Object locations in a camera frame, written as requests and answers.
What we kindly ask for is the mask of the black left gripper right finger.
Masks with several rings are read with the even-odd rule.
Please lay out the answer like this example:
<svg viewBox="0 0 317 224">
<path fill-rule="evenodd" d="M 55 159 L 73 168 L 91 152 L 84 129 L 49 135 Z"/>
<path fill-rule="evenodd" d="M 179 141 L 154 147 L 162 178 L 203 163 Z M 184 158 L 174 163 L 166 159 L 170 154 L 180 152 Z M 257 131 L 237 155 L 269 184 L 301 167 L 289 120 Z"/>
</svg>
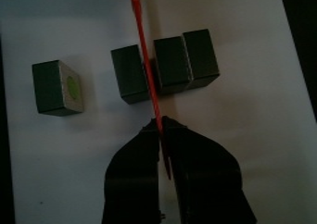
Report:
<svg viewBox="0 0 317 224">
<path fill-rule="evenodd" d="M 180 224 L 257 224 L 235 157 L 210 138 L 163 118 Z"/>
</svg>

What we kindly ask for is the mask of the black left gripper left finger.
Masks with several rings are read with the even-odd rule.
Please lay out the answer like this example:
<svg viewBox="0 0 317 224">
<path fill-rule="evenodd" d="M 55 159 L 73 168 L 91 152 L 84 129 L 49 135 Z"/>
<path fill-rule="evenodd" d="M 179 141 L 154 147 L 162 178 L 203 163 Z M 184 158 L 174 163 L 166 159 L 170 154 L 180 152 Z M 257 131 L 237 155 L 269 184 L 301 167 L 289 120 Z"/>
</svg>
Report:
<svg viewBox="0 0 317 224">
<path fill-rule="evenodd" d="M 101 224 L 159 224 L 159 132 L 154 120 L 113 155 L 105 171 Z"/>
</svg>

